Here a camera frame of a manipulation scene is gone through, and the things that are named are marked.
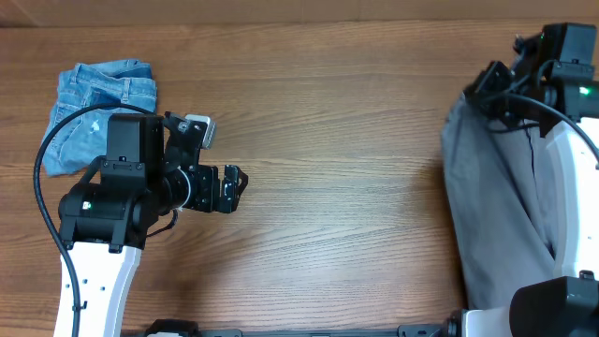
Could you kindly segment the grey cotton shorts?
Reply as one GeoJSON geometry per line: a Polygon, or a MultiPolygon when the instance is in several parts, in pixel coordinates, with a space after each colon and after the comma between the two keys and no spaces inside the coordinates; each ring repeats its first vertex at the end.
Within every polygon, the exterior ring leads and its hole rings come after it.
{"type": "Polygon", "coordinates": [[[553,167],[536,127],[508,131],[460,97],[441,136],[446,194],[469,309],[506,306],[553,277],[553,167]]]}

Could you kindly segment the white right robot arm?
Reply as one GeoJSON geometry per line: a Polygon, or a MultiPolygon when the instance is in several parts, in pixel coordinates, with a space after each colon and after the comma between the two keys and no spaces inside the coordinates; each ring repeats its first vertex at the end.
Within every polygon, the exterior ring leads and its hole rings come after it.
{"type": "Polygon", "coordinates": [[[506,131],[530,126],[547,141],[558,237],[552,279],[519,289],[510,304],[450,318],[447,336],[595,336],[598,333],[597,28],[548,24],[518,37],[512,66],[493,61],[464,91],[506,131]]]}

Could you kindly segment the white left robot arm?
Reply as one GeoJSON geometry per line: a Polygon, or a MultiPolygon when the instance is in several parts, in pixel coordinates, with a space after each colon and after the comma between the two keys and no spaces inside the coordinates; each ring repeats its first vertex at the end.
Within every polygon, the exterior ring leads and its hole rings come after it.
{"type": "Polygon", "coordinates": [[[118,336],[132,280],[150,228],[181,209],[235,212],[248,184],[237,166],[203,166],[215,124],[207,116],[115,114],[107,152],[97,157],[59,203],[59,235],[74,266],[62,270],[54,333],[118,336]]]}

